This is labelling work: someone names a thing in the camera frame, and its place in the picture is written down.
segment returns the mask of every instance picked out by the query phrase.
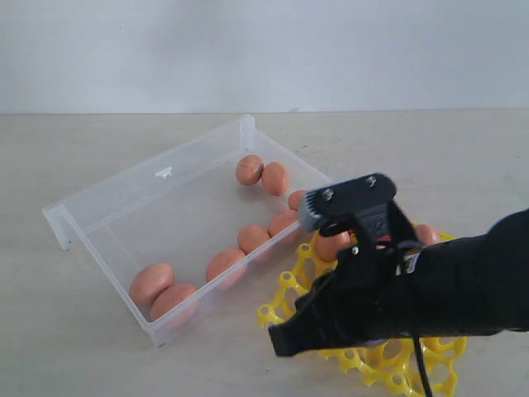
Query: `yellow egg holder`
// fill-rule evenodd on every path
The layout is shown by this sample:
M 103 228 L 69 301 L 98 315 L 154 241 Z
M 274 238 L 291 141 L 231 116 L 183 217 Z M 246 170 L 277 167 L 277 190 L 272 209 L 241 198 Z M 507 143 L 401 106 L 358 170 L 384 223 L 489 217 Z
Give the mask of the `yellow egg holder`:
M 454 238 L 443 232 L 440 234 L 442 241 Z M 314 233 L 309 243 L 298 247 L 296 265 L 279 276 L 279 290 L 274 299 L 259 307 L 257 318 L 261 327 L 282 323 L 290 318 L 294 313 L 294 300 L 310 290 L 316 277 L 336 267 L 337 261 L 324 262 L 315 255 L 313 247 L 316 236 Z M 351 243 L 354 242 L 355 237 L 351 235 Z M 454 362 L 465 354 L 467 338 L 457 337 L 444 343 L 438 337 L 425 337 L 421 342 L 431 389 L 437 395 L 453 397 L 458 380 Z M 344 372 L 358 369 L 368 387 L 381 381 L 392 395 L 424 395 L 411 339 L 391 339 L 374 347 L 321 350 L 319 355 L 326 360 L 335 357 Z M 444 379 L 437 380 L 436 374 L 440 372 L 444 372 Z

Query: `egg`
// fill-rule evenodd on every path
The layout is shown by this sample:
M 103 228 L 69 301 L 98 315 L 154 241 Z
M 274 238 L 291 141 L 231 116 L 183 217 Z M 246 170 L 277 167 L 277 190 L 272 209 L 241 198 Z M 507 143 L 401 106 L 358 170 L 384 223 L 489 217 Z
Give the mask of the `egg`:
M 339 250 L 350 245 L 348 232 L 343 232 L 332 237 L 322 237 L 318 235 L 314 242 L 314 252 L 325 262 L 333 262 Z
M 294 193 L 290 194 L 290 196 L 288 196 L 288 207 L 298 211 L 299 204 L 301 204 L 304 195 L 305 190 L 296 190 Z
M 158 298 L 156 298 L 152 308 L 150 308 L 150 320 L 156 321 L 158 318 L 169 312 L 172 308 L 181 304 L 196 291 L 197 287 L 191 284 L 176 284 L 169 287 L 164 292 L 162 292 Z M 192 304 L 183 312 L 180 312 L 178 317 L 176 317 L 170 325 L 175 327 L 189 320 L 189 318 L 197 309 L 197 306 L 198 302 Z
M 239 248 L 247 255 L 265 244 L 269 239 L 270 235 L 264 227 L 258 225 L 257 223 L 250 223 L 239 231 L 237 236 L 237 244 L 239 244 Z M 266 261 L 267 259 L 269 259 L 268 251 L 264 252 L 263 255 L 259 255 L 256 258 L 256 261 L 262 262 Z
M 282 232 L 284 229 L 292 225 L 294 222 L 298 220 L 298 211 L 294 211 L 293 209 L 287 209 L 286 211 L 282 211 L 280 213 L 277 213 L 272 218 L 272 221 L 270 222 L 270 225 L 268 226 L 268 234 L 271 237 L 274 237 L 275 235 Z M 281 242 L 284 243 L 291 243 L 298 238 L 298 235 L 300 233 L 300 230 L 298 230 L 290 233 L 288 236 L 286 236 Z
M 285 194 L 290 185 L 290 173 L 278 162 L 267 164 L 263 169 L 261 180 L 264 190 L 273 196 Z
M 235 177 L 240 184 L 251 186 L 259 182 L 264 167 L 263 161 L 258 155 L 246 155 L 237 164 Z
M 417 234 L 418 239 L 427 246 L 437 244 L 441 240 L 439 232 L 430 225 L 416 225 L 415 233 Z
M 173 267 L 167 263 L 154 263 L 136 275 L 129 287 L 129 296 L 140 307 L 151 306 L 173 284 Z
M 239 248 L 230 247 L 224 251 L 216 254 L 207 265 L 206 269 L 206 281 L 209 283 L 211 280 L 216 279 L 219 275 L 224 273 L 235 263 L 244 258 L 246 254 Z M 224 290 L 231 288 L 237 281 L 239 281 L 246 273 L 246 266 L 241 267 L 235 273 L 223 280 L 219 285 L 218 289 Z

